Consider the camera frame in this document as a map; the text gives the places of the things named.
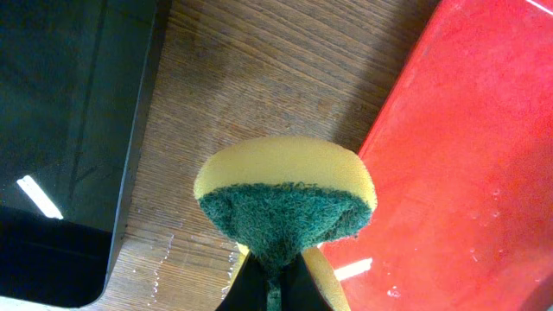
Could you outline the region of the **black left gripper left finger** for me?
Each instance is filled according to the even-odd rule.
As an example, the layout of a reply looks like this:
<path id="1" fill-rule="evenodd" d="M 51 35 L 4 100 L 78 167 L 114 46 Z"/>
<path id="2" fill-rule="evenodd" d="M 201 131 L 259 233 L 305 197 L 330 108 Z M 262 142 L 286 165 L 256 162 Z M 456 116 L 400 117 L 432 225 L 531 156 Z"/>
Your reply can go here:
<path id="1" fill-rule="evenodd" d="M 263 266 L 249 253 L 216 311 L 266 311 L 269 285 Z"/>

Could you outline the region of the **yellow green sponge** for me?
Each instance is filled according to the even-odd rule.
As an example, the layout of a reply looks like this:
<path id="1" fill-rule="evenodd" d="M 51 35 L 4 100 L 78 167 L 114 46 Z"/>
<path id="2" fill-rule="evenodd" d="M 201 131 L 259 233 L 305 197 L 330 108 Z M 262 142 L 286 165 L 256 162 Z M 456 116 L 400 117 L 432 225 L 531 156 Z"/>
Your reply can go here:
<path id="1" fill-rule="evenodd" d="M 349 308 L 318 244 L 355 236 L 378 205 L 365 164 L 351 150 L 306 136 L 243 141 L 210 157 L 194 182 L 204 214 L 263 266 L 267 310 L 281 310 L 279 276 L 301 254 L 333 310 Z"/>

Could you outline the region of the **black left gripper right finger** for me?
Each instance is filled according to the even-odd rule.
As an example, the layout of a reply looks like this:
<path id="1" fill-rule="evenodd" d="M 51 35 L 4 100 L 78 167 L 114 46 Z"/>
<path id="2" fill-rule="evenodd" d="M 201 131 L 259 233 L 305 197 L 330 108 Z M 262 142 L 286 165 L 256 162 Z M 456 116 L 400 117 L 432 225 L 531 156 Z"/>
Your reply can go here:
<path id="1" fill-rule="evenodd" d="M 332 311 L 308 271 L 305 260 L 297 254 L 280 276 L 282 311 Z"/>

